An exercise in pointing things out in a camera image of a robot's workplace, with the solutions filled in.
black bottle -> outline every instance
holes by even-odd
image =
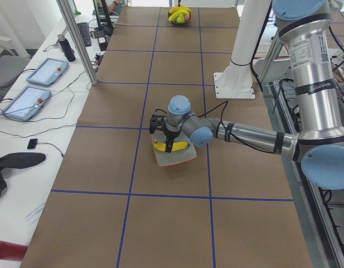
[[[61,46],[62,52],[66,56],[67,60],[69,62],[76,60],[75,55],[74,55],[74,51],[72,50],[72,48],[69,44],[69,41],[65,38],[65,36],[64,35],[58,35],[58,41],[59,41],[59,44]]]

red cylinder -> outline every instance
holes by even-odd
[[[21,261],[27,249],[28,246],[0,241],[0,260]]]

keyboard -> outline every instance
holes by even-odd
[[[87,22],[79,22],[77,23],[77,28],[79,29],[80,35],[83,38],[84,45],[91,46],[89,24]]]

gray chair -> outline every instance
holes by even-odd
[[[0,57],[0,95],[5,96],[18,76],[29,63],[29,59],[5,55]]]

white table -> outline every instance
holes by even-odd
[[[89,22],[92,18],[92,16],[77,16],[76,21]],[[26,69],[36,68],[46,58],[66,60],[60,49],[53,48],[49,49],[47,52],[43,52],[44,48],[56,42],[57,34],[62,33],[64,28],[65,22],[61,19],[32,58]],[[69,33],[66,34],[66,38],[74,48]],[[91,42],[92,46],[86,49],[90,59],[93,59],[95,54],[100,52],[100,49],[95,39],[91,39]],[[75,56],[76,60],[69,63],[69,68],[66,73],[59,78],[55,84],[49,87],[52,94],[64,89],[84,71],[84,67],[77,52],[75,52]],[[20,90],[28,84],[25,78],[29,73],[30,72],[25,72],[18,78],[11,90],[7,93],[6,98],[14,98]],[[75,96],[63,119],[45,119],[39,122],[15,122],[0,116],[0,130],[21,136],[28,136],[45,131],[49,128],[73,125],[76,123],[82,111],[90,87],[91,84],[85,73],[70,86]],[[63,116],[72,96],[73,93],[65,89],[52,97],[32,120]],[[0,107],[4,108],[6,105],[7,103],[2,103]],[[52,143],[65,153],[74,129],[75,127],[65,127],[35,135],[34,138],[38,138],[38,142]],[[7,189],[3,191],[0,199],[0,240],[22,245],[29,244],[38,222],[28,223],[25,216],[46,201],[62,162],[62,156],[58,150],[51,145],[37,145],[34,150],[28,150],[27,145],[29,139],[31,138],[18,138],[0,133],[0,157],[12,152],[28,151],[41,152],[46,155],[46,160],[37,166],[22,170],[5,169],[2,171],[3,177],[7,183]],[[19,266],[20,262],[0,260],[0,268],[13,268]]]

